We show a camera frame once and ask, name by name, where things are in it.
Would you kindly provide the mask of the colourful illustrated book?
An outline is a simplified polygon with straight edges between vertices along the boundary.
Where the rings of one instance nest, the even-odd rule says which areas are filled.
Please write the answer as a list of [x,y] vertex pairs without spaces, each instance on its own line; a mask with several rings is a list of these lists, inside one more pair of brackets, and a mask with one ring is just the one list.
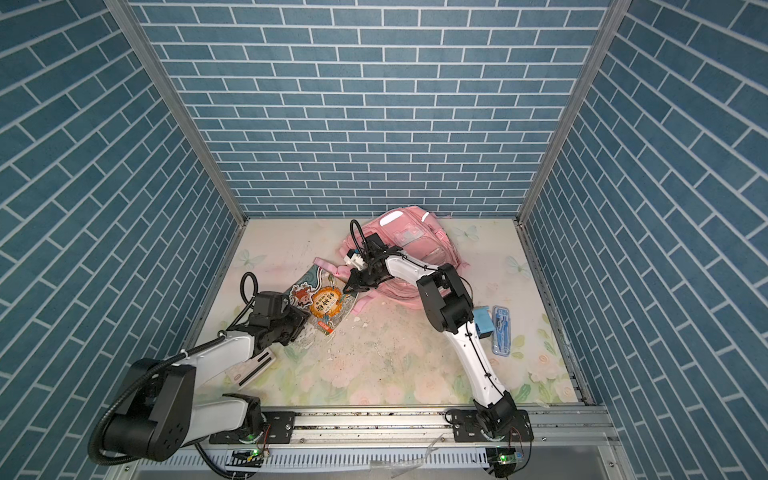
[[307,313],[308,323],[331,335],[352,312],[358,294],[345,291],[346,281],[318,265],[286,290],[290,304]]

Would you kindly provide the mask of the pink student backpack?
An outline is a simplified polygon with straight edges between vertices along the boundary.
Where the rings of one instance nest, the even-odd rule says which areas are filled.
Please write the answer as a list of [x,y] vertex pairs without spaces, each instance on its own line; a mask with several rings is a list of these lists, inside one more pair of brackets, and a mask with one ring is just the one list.
[[[433,273],[444,264],[450,264],[458,270],[467,266],[437,217],[418,206],[391,210],[363,225],[361,231],[352,227],[351,233],[339,248],[343,260],[349,249],[355,249],[354,238],[362,245],[363,240],[372,233],[377,233],[385,244],[398,246],[399,252],[386,260],[386,266],[394,278],[363,292],[363,304],[382,298],[419,310],[422,302],[416,285],[418,278]],[[345,262],[334,265],[317,257],[314,264],[346,282],[349,279],[351,269]]]

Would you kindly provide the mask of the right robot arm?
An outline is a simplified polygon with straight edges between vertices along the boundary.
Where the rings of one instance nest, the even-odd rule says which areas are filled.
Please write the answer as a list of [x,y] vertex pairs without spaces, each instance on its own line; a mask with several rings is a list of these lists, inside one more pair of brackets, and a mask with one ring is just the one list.
[[353,236],[352,242],[345,255],[351,271],[344,291],[362,293],[392,280],[416,287],[427,319],[450,341],[469,378],[481,430],[490,439],[509,435],[518,408],[480,345],[474,303],[456,268],[417,260],[377,234],[363,240]]

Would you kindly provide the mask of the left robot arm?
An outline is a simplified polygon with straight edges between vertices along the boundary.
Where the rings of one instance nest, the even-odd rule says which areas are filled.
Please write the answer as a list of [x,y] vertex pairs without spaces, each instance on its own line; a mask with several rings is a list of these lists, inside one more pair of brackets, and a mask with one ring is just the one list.
[[228,393],[202,403],[195,401],[195,393],[272,344],[289,345],[308,318],[285,293],[255,293],[214,339],[165,360],[136,361],[91,433],[90,460],[107,466],[139,459],[164,461],[181,447],[222,432],[239,443],[261,442],[266,418],[259,398]]

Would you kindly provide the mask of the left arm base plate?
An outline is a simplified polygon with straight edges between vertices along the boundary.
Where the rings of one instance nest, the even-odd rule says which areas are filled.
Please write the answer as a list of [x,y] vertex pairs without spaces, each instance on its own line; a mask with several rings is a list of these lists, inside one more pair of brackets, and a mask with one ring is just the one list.
[[295,420],[293,411],[266,411],[255,427],[245,424],[236,430],[215,433],[208,441],[213,445],[286,445],[291,441]]

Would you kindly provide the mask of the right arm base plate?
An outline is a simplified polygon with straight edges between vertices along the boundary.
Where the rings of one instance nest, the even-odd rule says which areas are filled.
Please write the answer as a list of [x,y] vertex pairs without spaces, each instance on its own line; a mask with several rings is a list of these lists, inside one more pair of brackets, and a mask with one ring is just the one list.
[[515,411],[501,426],[493,426],[476,410],[449,409],[443,414],[457,443],[508,442],[525,443],[534,440],[528,412]]

